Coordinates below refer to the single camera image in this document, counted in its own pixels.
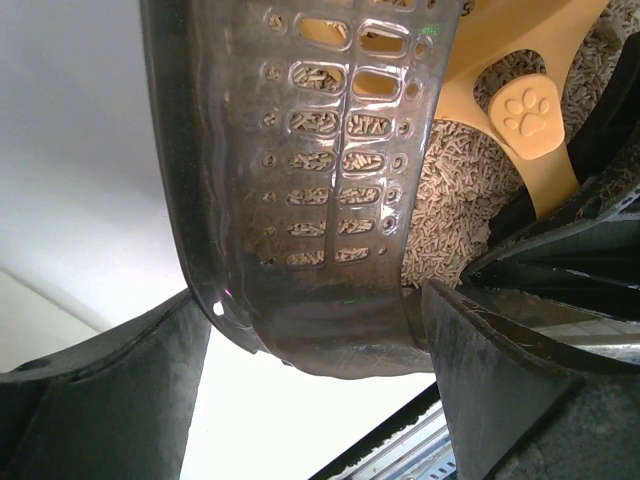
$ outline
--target paw print emblem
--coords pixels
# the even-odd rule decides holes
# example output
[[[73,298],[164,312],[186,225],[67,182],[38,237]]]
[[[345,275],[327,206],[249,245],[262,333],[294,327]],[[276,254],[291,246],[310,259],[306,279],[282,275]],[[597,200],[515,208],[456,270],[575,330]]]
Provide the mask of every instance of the paw print emblem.
[[[502,87],[489,105],[489,118],[518,156],[534,160],[564,141],[555,84],[542,74],[526,75]]]
[[[551,108],[549,99],[542,98],[538,103],[538,94],[531,88],[524,91],[522,102],[509,99],[504,106],[513,115],[513,117],[507,117],[504,124],[511,130],[519,130],[523,137],[541,132],[547,126],[547,122],[541,115],[545,115]]]

